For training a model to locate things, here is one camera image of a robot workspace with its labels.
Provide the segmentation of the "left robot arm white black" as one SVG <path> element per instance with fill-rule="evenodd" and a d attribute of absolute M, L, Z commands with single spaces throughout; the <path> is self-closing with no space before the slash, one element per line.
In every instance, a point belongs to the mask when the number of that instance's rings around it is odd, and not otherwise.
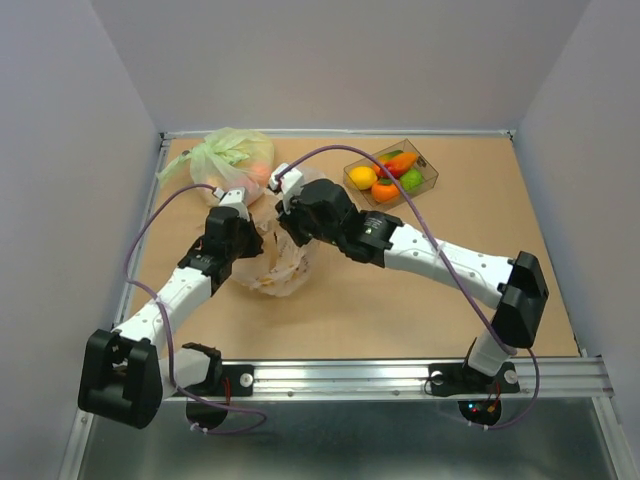
<path fill-rule="evenodd" d="M 211 209 L 204 233 L 159 292 L 129 320 L 87 340 L 80 379 L 81 410 L 138 429 L 149 425 L 162 401 L 185 390 L 228 397 L 231 385 L 214 347 L 176 348 L 173 332 L 230 277 L 233 263 L 257 256 L 262 238 L 248 210 Z"/>

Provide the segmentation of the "orange persimmon with green calyx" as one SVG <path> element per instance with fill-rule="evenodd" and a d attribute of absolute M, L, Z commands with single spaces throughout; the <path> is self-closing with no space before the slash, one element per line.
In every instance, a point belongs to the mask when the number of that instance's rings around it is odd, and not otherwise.
<path fill-rule="evenodd" d="M 390 179 L 379 179 L 371 188 L 370 193 L 376 203 L 388 203 L 400 195 L 398 187 Z"/>

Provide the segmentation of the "green smooth fruit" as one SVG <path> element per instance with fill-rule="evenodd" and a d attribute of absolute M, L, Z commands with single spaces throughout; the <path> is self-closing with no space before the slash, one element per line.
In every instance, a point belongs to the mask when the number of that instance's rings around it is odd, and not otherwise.
<path fill-rule="evenodd" d="M 399 149 L 396 149 L 396 150 L 393 150 L 393 151 L 389 151 L 389 152 L 386 152 L 386 153 L 380 155 L 377 158 L 377 161 L 381 165 L 386 165 L 390 160 L 392 160 L 394 157 L 396 157 L 396 156 L 398 156 L 398 155 L 400 155 L 402 153 L 403 153 L 403 151 L 399 150 Z"/>

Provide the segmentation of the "orange translucent plastic bag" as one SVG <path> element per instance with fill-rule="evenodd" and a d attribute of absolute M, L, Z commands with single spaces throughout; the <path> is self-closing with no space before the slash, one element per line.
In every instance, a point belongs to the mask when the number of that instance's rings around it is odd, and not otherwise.
<path fill-rule="evenodd" d="M 255 168 L 261 195 L 249 205 L 257 232 L 263 240 L 263 253 L 254 258 L 236 260 L 230 279 L 259 293 L 286 297 L 311 277 L 320 242 L 311 240 L 298 247 L 279 225 L 275 206 L 279 198 L 267 189 L 272 170 Z"/>

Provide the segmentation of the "green bumpy fruit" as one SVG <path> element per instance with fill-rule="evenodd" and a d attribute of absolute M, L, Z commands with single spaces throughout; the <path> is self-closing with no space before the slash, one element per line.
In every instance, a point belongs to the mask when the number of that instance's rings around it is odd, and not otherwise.
<path fill-rule="evenodd" d="M 419 170 L 411 168 L 399 178 L 399 182 L 406 192 L 411 192 L 424 183 L 424 177 Z"/>

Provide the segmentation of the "yellow fruit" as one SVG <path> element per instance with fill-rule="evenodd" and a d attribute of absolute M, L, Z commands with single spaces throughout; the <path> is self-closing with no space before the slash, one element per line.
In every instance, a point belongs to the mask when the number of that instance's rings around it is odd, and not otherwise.
<path fill-rule="evenodd" d="M 348 172 L 350 183 L 359 191 L 370 189 L 378 180 L 375 170 L 368 166 L 357 166 Z"/>

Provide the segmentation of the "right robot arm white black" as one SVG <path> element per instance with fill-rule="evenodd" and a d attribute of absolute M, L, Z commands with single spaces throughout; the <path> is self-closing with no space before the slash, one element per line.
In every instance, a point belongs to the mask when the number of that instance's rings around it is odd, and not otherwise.
<path fill-rule="evenodd" d="M 282 195 L 276 206 L 278 222 L 297 245 L 312 240 L 331 244 L 355 262 L 457 287 L 493 309 L 492 320 L 460 366 L 466 387 L 484 389 L 514 350 L 532 347 L 549 298 L 535 255 L 491 256 L 430 240 L 395 216 L 358 209 L 346 191 L 328 179 L 303 183 L 288 174 L 271 187 Z"/>

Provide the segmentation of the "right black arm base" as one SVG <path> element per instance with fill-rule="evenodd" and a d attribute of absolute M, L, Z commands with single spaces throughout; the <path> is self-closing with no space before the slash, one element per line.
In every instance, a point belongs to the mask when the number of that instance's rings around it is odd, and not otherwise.
<path fill-rule="evenodd" d="M 423 392 L 432 397 L 456 397 L 463 418 L 472 425 L 494 429 L 502 415 L 502 396 L 521 391 L 515 366 L 504 364 L 491 377 L 472 370 L 464 362 L 428 366 Z"/>

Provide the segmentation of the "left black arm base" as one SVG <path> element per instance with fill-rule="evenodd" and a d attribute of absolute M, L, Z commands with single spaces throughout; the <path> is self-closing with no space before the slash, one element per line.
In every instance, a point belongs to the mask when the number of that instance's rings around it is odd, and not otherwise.
<path fill-rule="evenodd" d="M 223 397 L 229 402 L 233 397 L 250 397 L 253 394 L 254 366 L 250 364 L 223 364 L 220 373 L 215 373 L 203 382 L 186 390 L 200 397 Z M 200 427 L 221 426 L 230 414 L 190 400 L 185 408 L 186 418 Z"/>

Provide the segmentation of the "red orange fruit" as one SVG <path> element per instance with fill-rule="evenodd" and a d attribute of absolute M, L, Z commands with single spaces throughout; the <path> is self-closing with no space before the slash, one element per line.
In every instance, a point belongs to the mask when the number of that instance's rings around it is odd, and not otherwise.
<path fill-rule="evenodd" d="M 400 178 L 413 167 L 417 159 L 418 154 L 415 152 L 401 152 L 393 157 L 386 158 L 383 163 L 386 171 L 380 170 L 381 176 L 387 177 L 390 174 L 394 178 Z"/>

